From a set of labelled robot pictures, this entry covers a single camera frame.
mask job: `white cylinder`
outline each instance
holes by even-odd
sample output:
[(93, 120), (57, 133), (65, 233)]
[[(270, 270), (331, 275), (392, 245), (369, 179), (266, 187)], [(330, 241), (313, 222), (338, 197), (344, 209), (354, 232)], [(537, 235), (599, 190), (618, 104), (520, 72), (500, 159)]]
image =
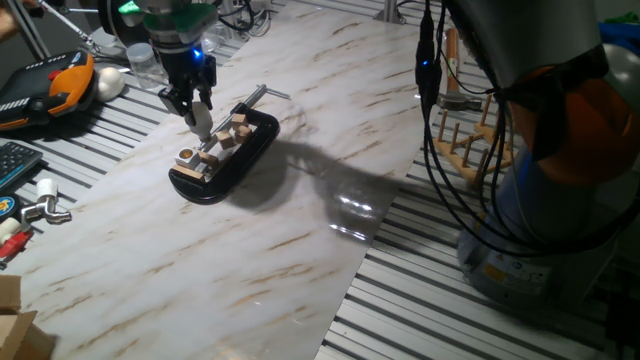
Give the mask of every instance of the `white cylinder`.
[(52, 179), (38, 181), (38, 199), (46, 195), (58, 196), (58, 184)]
[(20, 231), (20, 222), (14, 218), (8, 218), (0, 224), (0, 246), (11, 239)]
[(189, 126), (192, 133), (198, 135), (200, 140), (207, 141), (211, 137), (211, 128), (213, 128), (213, 120), (209, 108), (203, 102), (196, 101), (192, 105), (193, 117), (196, 120), (195, 126)]

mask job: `metal rod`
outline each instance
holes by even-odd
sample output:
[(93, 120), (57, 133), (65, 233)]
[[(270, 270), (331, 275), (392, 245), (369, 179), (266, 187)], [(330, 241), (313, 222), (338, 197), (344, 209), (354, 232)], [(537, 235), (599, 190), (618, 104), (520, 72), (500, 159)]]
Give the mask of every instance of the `metal rod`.
[(58, 11), (56, 11), (56, 9), (54, 9), (51, 5), (49, 5), (46, 2), (44, 2), (44, 0), (39, 0), (38, 3), (43, 8), (47, 9), (48, 12), (52, 13), (53, 15), (55, 15), (55, 17), (60, 19), (60, 21), (62, 21), (65, 25), (70, 27), (71, 30), (75, 31), (80, 36), (80, 38), (82, 40), (84, 40), (84, 42), (86, 42), (89, 45), (93, 45), (93, 39), (91, 38), (91, 36), (89, 36), (84, 31), (80, 30), (79, 27), (77, 27), (73, 22), (71, 22), (69, 19), (67, 19), (62, 14), (60, 14)]
[(97, 14), (98, 9), (67, 9), (69, 12)]
[(438, 142), (442, 141), (442, 135), (444, 135), (444, 123), (447, 121), (447, 115), (449, 110), (445, 109), (442, 113), (442, 121), (440, 122), (440, 131), (438, 132)]
[(460, 123), (456, 122), (456, 126), (453, 128), (453, 138), (451, 139), (451, 148), (449, 150), (449, 154), (453, 154), (453, 151), (456, 149), (456, 138), (458, 137), (459, 127), (460, 127)]
[(270, 89), (270, 88), (267, 88), (267, 93), (270, 94), (270, 95), (281, 97), (283, 99), (291, 100), (291, 96), (289, 94), (285, 94), (283, 92), (276, 91), (276, 90), (273, 90), (273, 89)]
[[(256, 91), (254, 91), (253, 94), (249, 95), (249, 97), (245, 101), (243, 101), (243, 104), (251, 108), (266, 93), (267, 93), (267, 85), (264, 85), (264, 84), (258, 85), (258, 88), (256, 89)], [(229, 123), (231, 123), (231, 119), (233, 119), (233, 115), (234, 115), (233, 113), (229, 114), (229, 116), (227, 116), (227, 118), (224, 119), (224, 121), (222, 121), (220, 126), (218, 126), (215, 130), (211, 132), (211, 140), (207, 142), (204, 142), (204, 141), (201, 142), (200, 146), (198, 147), (198, 150), (201, 150), (204, 152), (209, 151), (218, 142), (218, 138), (215, 136), (216, 133), (228, 127)]]

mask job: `yellow label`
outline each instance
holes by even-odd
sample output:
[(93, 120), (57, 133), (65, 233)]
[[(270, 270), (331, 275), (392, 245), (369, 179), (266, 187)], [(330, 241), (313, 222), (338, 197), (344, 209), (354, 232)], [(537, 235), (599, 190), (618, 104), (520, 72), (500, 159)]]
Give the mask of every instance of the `yellow label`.
[(507, 274), (504, 271), (501, 271), (500, 269), (498, 269), (497, 267), (491, 264), (485, 265), (482, 272), (484, 272), (488, 277), (492, 278), (493, 280), (501, 284), (504, 281), (505, 275)]

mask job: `black cable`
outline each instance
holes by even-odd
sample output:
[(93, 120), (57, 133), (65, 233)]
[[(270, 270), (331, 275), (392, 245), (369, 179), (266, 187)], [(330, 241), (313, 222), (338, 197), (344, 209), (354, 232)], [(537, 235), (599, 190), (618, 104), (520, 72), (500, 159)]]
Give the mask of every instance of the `black cable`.
[(398, 5), (396, 5), (396, 9), (398, 9), (400, 6), (403, 6), (403, 5), (406, 5), (406, 4), (411, 4), (411, 3), (414, 3), (414, 4), (424, 4), (424, 5), (426, 6), (426, 4), (425, 4), (425, 3), (423, 3), (422, 1), (405, 0), (405, 1), (402, 1), (402, 2), (398, 3)]
[(234, 11), (232, 11), (232, 12), (228, 13), (228, 14), (220, 14), (220, 15), (218, 15), (218, 18), (223, 18), (223, 17), (227, 17), (227, 16), (235, 15), (235, 14), (237, 14), (237, 13), (239, 13), (239, 12), (242, 12), (242, 10), (244, 10), (244, 9), (246, 9), (246, 8), (247, 8), (247, 4), (245, 3), (244, 5), (242, 5), (242, 6), (241, 6), (239, 9), (237, 9), (237, 10), (234, 10)]
[[(447, 0), (443, 0), (443, 14), (441, 14), (441, 18), (440, 18), (440, 23), (438, 24), (438, 34), (436, 34), (436, 38), (438, 41), (438, 52), (436, 53), (437, 55), (434, 56), (433, 58), (437, 58), (437, 60), (434, 62), (434, 64), (432, 64), (431, 66), (437, 66), (439, 68), (439, 61), (440, 61), (440, 57), (443, 55), (442, 53), (442, 33), (443, 33), (443, 28), (444, 28), (444, 11), (446, 10), (446, 3)], [(425, 8), (425, 17), (429, 17), (430, 16), (430, 9), (428, 7)], [(423, 22), (421, 23), (421, 41), (420, 43), (422, 43), (423, 41), (426, 41), (425, 39), (428, 37), (429, 39), (433, 38), (433, 30), (431, 31), (425, 31), (425, 29), (423, 29), (423, 25), (425, 24), (425, 21), (423, 20)], [(421, 48), (421, 45), (418, 46), (418, 55), (422, 54), (421, 51), (424, 51), (424, 49)], [(424, 61), (425, 59), (422, 58), (420, 60), (420, 64), (422, 64), (424, 62), (424, 65), (428, 64), (428, 60), (429, 58), (427, 58), (427, 61)], [(429, 75), (429, 73), (433, 73), (433, 71), (428, 71), (427, 73), (422, 73), (422, 75), (426, 74)], [(521, 239), (515, 237), (515, 236), (509, 236), (509, 237), (505, 237), (500, 236), (499, 233), (494, 232), (494, 234), (496, 234), (499, 237), (502, 237), (504, 240), (506, 240), (507, 242), (510, 242), (512, 244), (516, 244), (516, 245), (522, 245), (523, 247), (526, 248), (530, 248), (533, 249), (536, 252), (532, 252), (532, 253), (524, 253), (524, 252), (513, 252), (513, 251), (508, 251), (505, 249), (501, 249), (489, 242), (487, 242), (486, 240), (484, 240), (480, 235), (478, 235), (473, 229), (471, 229), (471, 227), (469, 225), (467, 225), (461, 218), (460, 216), (456, 213), (456, 211), (451, 207), (451, 205), (449, 204), (449, 202), (447, 201), (446, 197), (444, 196), (444, 194), (442, 193), (442, 190), (440, 189), (440, 185), (438, 185), (435, 176), (433, 174), (433, 170), (431, 168), (431, 164), (429, 163), (429, 152), (431, 153), (431, 156), (434, 160), (434, 163), (437, 167), (437, 169), (439, 170), (440, 174), (442, 175), (442, 179), (444, 180), (445, 184), (447, 185), (448, 190), (454, 195), (454, 197), (456, 197), (456, 200), (458, 200), (458, 202), (460, 203), (460, 205), (462, 205), (463, 208), (465, 208), (465, 210), (467, 210), (467, 212), (469, 214), (471, 214), (474, 219), (477, 221), (477, 225), (478, 226), (482, 226), (487, 230), (491, 231), (491, 228), (483, 221), (483, 219), (480, 219), (479, 217), (477, 217), (477, 215), (475, 214), (475, 212), (473, 212), (469, 206), (466, 204), (466, 202), (459, 196), (459, 194), (457, 193), (457, 190), (455, 189), (455, 187), (453, 187), (453, 185), (451, 184), (451, 182), (448, 180), (448, 177), (446, 175), (446, 173), (444, 172), (444, 169), (442, 168), (442, 165), (439, 162), (438, 159), (438, 154), (435, 148), (435, 145), (433, 143), (433, 137), (431, 135), (431, 129), (430, 129), (430, 125), (429, 125), (429, 119), (430, 119), (430, 112), (431, 112), (431, 107), (433, 106), (433, 104), (435, 103), (435, 98), (430, 97), (427, 93), (427, 89), (425, 88), (424, 85), (426, 84), (424, 81), (420, 81), (420, 77), (418, 77), (418, 75), (421, 75), (420, 73), (418, 73), (418, 70), (416, 70), (416, 81), (418, 83), (418, 86), (420, 88), (420, 96), (421, 96), (421, 109), (422, 109), (422, 115), (424, 118), (424, 122), (425, 122), (425, 129), (424, 129), (424, 142), (425, 142), (425, 146), (424, 146), (424, 157), (425, 157), (425, 165), (427, 168), (427, 172), (429, 174), (429, 178), (432, 182), (432, 185), (434, 187), (434, 189), (436, 190), (436, 192), (438, 193), (438, 196), (440, 197), (440, 200), (442, 201), (442, 203), (444, 204), (444, 206), (447, 208), (447, 210), (449, 211), (449, 213), (454, 217), (454, 219), (460, 224), (460, 226), (462, 226), (462, 228), (467, 231), (469, 233), (469, 235), (471, 235), (472, 237), (474, 237), (476, 240), (478, 240), (478, 242), (480, 242), (481, 244), (483, 244), (484, 246), (494, 250), (494, 251), (498, 251), (507, 255), (512, 255), (512, 256), (516, 256), (516, 257), (529, 257), (529, 258), (533, 258), (533, 257), (546, 257), (546, 256), (551, 256), (551, 255), (560, 255), (560, 254), (575, 254), (575, 253), (579, 253), (579, 252), (584, 252), (584, 251), (589, 251), (595, 248), (598, 248), (604, 244), (606, 244), (611, 238), (612, 236), (614, 236), (617, 232), (621, 231), (622, 229), (624, 229), (625, 227), (627, 227), (637, 216), (638, 213), (640, 213), (640, 184), (638, 185), (638, 189), (636, 192), (636, 198), (633, 202), (633, 204), (623, 213), (621, 214), (619, 217), (617, 217), (615, 220), (611, 221), (609, 224), (607, 224), (606, 226), (604, 226), (603, 228), (601, 228), (598, 231), (595, 231), (587, 236), (584, 236), (580, 239), (577, 240), (573, 240), (573, 241), (569, 241), (569, 242), (560, 242), (560, 243), (556, 243), (553, 244), (553, 246), (551, 245), (541, 245), (539, 243), (527, 243), (522, 241)], [(496, 92), (495, 90), (488, 90), (486, 93), (491, 93), (491, 92)], [(497, 208), (496, 205), (496, 196), (495, 196), (495, 190), (497, 188), (497, 175), (500, 172), (500, 165), (501, 165), (501, 160), (504, 154), (504, 142), (505, 142), (505, 136), (506, 136), (506, 109), (505, 109), (505, 104), (504, 101), (499, 101), (499, 116), (498, 116), (498, 123), (496, 126), (496, 138), (494, 139), (494, 142), (492, 144), (492, 148), (491, 151), (489, 152), (489, 154), (491, 154), (491, 156), (493, 155), (493, 152), (495, 151), (495, 147), (500, 144), (500, 148), (498, 149), (498, 161), (497, 161), (497, 166), (496, 166), (496, 171), (494, 172), (494, 179), (492, 181), (492, 202), (494, 204), (494, 213), (496, 213), (496, 216), (500, 216), (499, 215), (499, 210)], [(484, 173), (486, 173), (486, 170), (488, 169), (488, 163), (489, 161), (487, 160), (487, 162), (485, 163), (485, 168), (484, 168)]]
[(502, 158), (504, 156), (504, 138), (506, 136), (506, 119), (505, 119), (505, 111), (504, 104), (499, 104), (498, 108), (498, 123), (496, 124), (496, 132), (495, 136), (498, 137), (500, 141), (500, 145), (498, 147), (498, 157), (496, 158), (496, 168), (493, 172), (493, 180), (491, 182), (491, 205), (493, 207), (493, 212), (498, 219), (498, 223), (507, 230), (507, 232), (514, 236), (509, 227), (502, 219), (502, 215), (500, 214), (500, 209), (498, 208), (498, 196), (496, 194), (496, 189), (498, 188), (498, 175), (500, 174), (500, 168), (502, 167)]
[(442, 193), (442, 190), (440, 189), (440, 185), (438, 185), (438, 183), (436, 182), (435, 179), (435, 175), (433, 174), (433, 170), (431, 170), (431, 164), (429, 163), (429, 152), (427, 151), (427, 149), (429, 149), (429, 151), (431, 152), (431, 156), (434, 158), (434, 162), (436, 162), (438, 159), (438, 154), (436, 152), (435, 146), (433, 144), (433, 137), (431, 135), (431, 129), (429, 127), (429, 112), (430, 109), (427, 110), (426, 108), (428, 107), (428, 105), (425, 105), (423, 101), (421, 101), (421, 107), (422, 107), (422, 116), (425, 119), (425, 127), (424, 127), (424, 159), (425, 159), (425, 165), (427, 168), (427, 173), (429, 174), (429, 179), (431, 180), (431, 183), (433, 185), (433, 188), (436, 190), (436, 193), (438, 193), (438, 196), (440, 197), (440, 200), (442, 201), (443, 205), (447, 208), (447, 210), (449, 211), (449, 213), (451, 214), (451, 216), (453, 216), (453, 218), (458, 222), (458, 224), (460, 224), (460, 226), (462, 226), (462, 228), (469, 233), (469, 235), (473, 236), (476, 240), (478, 240), (481, 244), (483, 244), (484, 246), (488, 247), (489, 249), (492, 249), (494, 251), (500, 252), (502, 254), (506, 254), (506, 255), (511, 255), (511, 256), (516, 256), (516, 257), (529, 257), (529, 258), (533, 258), (533, 257), (544, 257), (544, 256), (548, 256), (547, 254), (544, 254), (542, 252), (535, 252), (535, 253), (520, 253), (520, 252), (513, 252), (513, 251), (509, 251), (506, 249), (501, 249), (489, 242), (487, 242), (486, 240), (484, 240), (480, 235), (478, 235), (471, 227), (469, 227), (469, 225), (466, 224), (466, 222), (460, 218), (460, 216), (456, 213), (456, 211), (451, 207), (451, 204), (449, 204), (449, 202), (447, 201), (446, 197), (444, 196), (444, 194)]
[[(438, 61), (440, 60), (440, 55), (442, 54), (442, 34), (444, 33), (444, 18), (445, 18), (445, 11), (443, 10), (441, 15), (440, 15), (440, 22), (438, 23), (438, 33), (436, 34), (436, 39), (438, 41), (437, 45), (438, 45), (438, 52), (436, 52), (436, 60), (435, 63), (437, 64)], [(442, 165), (440, 164), (440, 161), (438, 160), (438, 156), (437, 154), (434, 153), (433, 155), (433, 159), (434, 159), (434, 164), (436, 165), (436, 168), (438, 169), (438, 171), (440, 172), (440, 175), (442, 176), (442, 179), (444, 180), (448, 190), (451, 192), (451, 194), (456, 198), (456, 200), (458, 201), (458, 203), (460, 204), (460, 206), (469, 214), (471, 215), (471, 217), (477, 221), (478, 223), (480, 223), (482, 226), (484, 226), (487, 230), (491, 231), (492, 233), (494, 233), (496, 236), (499, 236), (500, 238), (506, 240), (506, 241), (510, 241), (513, 243), (516, 243), (518, 245), (522, 245), (522, 246), (526, 246), (526, 247), (532, 247), (532, 244), (522, 241), (520, 239), (514, 238), (513, 236), (509, 236), (509, 235), (505, 235), (502, 232), (496, 230), (494, 227), (492, 227), (491, 225), (489, 225), (488, 223), (486, 223), (484, 221), (484, 219), (480, 218), (480, 216), (478, 216), (478, 214), (475, 213), (475, 211), (473, 211), (469, 205), (464, 201), (464, 199), (462, 199), (462, 197), (460, 196), (460, 194), (458, 193), (458, 191), (456, 190), (456, 188), (453, 186), (453, 184), (451, 183), (451, 181), (449, 180), (449, 178), (447, 177), (444, 168), (442, 167)]]
[[(444, 52), (442, 52), (442, 49), (440, 49), (440, 54), (446, 58), (446, 55), (444, 54)], [(471, 93), (471, 94), (474, 94), (474, 95), (489, 95), (489, 94), (493, 94), (495, 92), (495, 89), (489, 89), (489, 90), (485, 90), (485, 91), (472, 91), (472, 90), (467, 89), (467, 87), (464, 86), (464, 84), (462, 84), (462, 82), (460, 82), (460, 80), (458, 79), (458, 76), (456, 75), (456, 73), (453, 72), (453, 69), (451, 68), (451, 64), (449, 64), (449, 61), (445, 61), (445, 62), (447, 63), (447, 68), (449, 69), (449, 73), (453, 76), (453, 78), (456, 80), (458, 85), (460, 85), (460, 87), (463, 88), (468, 93)]]
[(239, 32), (246, 32), (253, 29), (253, 25), (255, 25), (255, 16), (253, 15), (253, 10), (251, 9), (251, 4), (248, 0), (245, 0), (245, 6), (243, 8), (249, 11), (249, 24), (247, 25), (247, 27), (241, 28), (241, 27), (235, 26), (227, 22), (225, 19), (219, 19), (220, 22), (223, 23), (225, 26)]

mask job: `white ball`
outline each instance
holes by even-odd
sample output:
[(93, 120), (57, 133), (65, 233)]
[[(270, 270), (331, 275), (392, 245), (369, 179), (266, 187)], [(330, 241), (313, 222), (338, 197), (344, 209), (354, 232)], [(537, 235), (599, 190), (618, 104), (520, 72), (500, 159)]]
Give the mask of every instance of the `white ball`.
[(104, 68), (98, 74), (99, 101), (109, 101), (118, 96), (124, 89), (124, 76), (114, 68)]

